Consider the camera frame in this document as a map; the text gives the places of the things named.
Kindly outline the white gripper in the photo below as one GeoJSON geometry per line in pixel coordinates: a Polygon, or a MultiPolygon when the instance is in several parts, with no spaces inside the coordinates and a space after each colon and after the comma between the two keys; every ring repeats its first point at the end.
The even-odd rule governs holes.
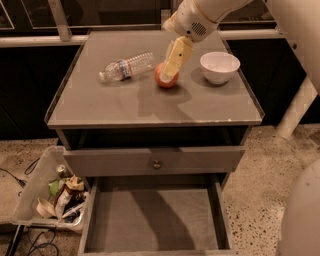
{"type": "Polygon", "coordinates": [[[193,52],[193,42],[201,42],[217,29],[218,23],[210,20],[201,10],[198,0],[184,0],[163,28],[181,37],[170,41],[160,77],[168,81],[179,73],[193,52]]]}

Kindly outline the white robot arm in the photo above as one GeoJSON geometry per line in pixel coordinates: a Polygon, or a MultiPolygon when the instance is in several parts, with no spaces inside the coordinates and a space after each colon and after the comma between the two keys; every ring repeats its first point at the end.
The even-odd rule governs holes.
{"type": "MultiPolygon", "coordinates": [[[[163,27],[179,38],[168,46],[160,79],[171,81],[193,45],[215,31],[231,12],[253,0],[183,0],[163,27]]],[[[277,132],[290,136],[320,91],[320,0],[263,0],[306,78],[277,132]]],[[[320,256],[320,159],[300,174],[288,197],[278,240],[279,256],[320,256]]]]}

